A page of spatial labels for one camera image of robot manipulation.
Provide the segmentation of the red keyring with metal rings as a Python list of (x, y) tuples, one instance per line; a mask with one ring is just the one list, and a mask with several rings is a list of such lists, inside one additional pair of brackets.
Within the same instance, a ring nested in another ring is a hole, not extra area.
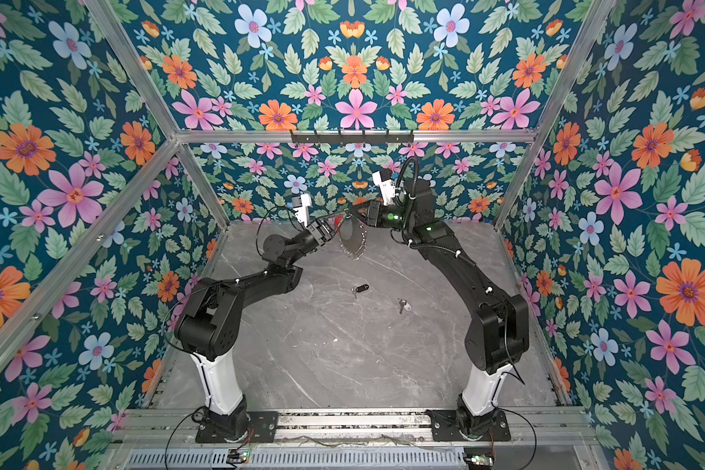
[(342, 251), (351, 259), (359, 259), (366, 248), (366, 225), (355, 215), (345, 213), (337, 229)]

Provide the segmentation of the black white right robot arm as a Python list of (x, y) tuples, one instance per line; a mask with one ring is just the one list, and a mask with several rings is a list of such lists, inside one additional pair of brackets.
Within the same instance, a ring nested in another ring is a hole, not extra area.
[(467, 440), (477, 440), (499, 425), (501, 387), (529, 350), (528, 303), (499, 288), (463, 250), (454, 231), (436, 217), (429, 182), (393, 179), (389, 170), (375, 172), (373, 181), (381, 198), (355, 205), (352, 216), (401, 233), (401, 242), (446, 277), (470, 314), (464, 346), (472, 368), (457, 400), (456, 427)]

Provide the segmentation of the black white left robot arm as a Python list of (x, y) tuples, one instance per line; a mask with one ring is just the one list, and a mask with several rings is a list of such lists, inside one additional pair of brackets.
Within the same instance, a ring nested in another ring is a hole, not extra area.
[(272, 234), (260, 250), (264, 269), (232, 279), (204, 278), (191, 292), (174, 333), (180, 348), (197, 366), (205, 392), (205, 405), (193, 415), (199, 425), (197, 443), (248, 440), (251, 417), (233, 358), (243, 311), (269, 297), (292, 292), (303, 275), (297, 262), (332, 241), (339, 230), (333, 221), (316, 219), (291, 238)]

